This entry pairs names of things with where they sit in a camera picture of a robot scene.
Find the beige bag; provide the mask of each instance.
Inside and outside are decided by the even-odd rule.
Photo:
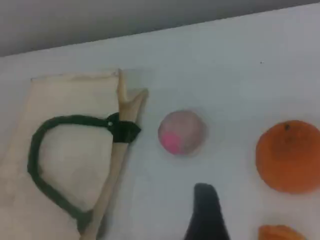
[[[34,133],[57,116],[84,115],[135,122],[147,91],[127,100],[118,71],[34,79],[25,112],[0,165],[0,233],[4,240],[94,240],[121,171],[128,143],[109,129],[61,124],[41,140],[36,169],[40,178],[83,213],[89,223],[80,236],[77,221],[50,200],[27,172]]]

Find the pink ball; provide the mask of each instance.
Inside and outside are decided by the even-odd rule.
[[[205,125],[189,110],[169,113],[158,129],[161,145],[173,155],[187,155],[197,149],[205,138]]]

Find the orange fruit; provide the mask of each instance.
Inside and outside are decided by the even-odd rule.
[[[263,225],[259,228],[258,240],[306,240],[306,238],[285,225]]]
[[[265,132],[256,145],[256,168],[271,188],[303,194],[320,186],[320,131],[290,120]]]

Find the white table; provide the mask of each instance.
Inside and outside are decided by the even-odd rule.
[[[234,240],[256,240],[262,224],[320,238],[320,192],[278,193],[255,168],[257,139],[273,124],[320,127],[320,4],[0,58],[1,154],[30,78],[110,68],[124,69],[128,87],[147,87],[149,98],[108,239],[181,240],[198,182],[216,187]],[[159,123],[177,109],[208,126],[194,157],[171,156],[157,140]]]

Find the gray wall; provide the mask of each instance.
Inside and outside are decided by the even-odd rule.
[[[317,0],[0,0],[0,56]]]

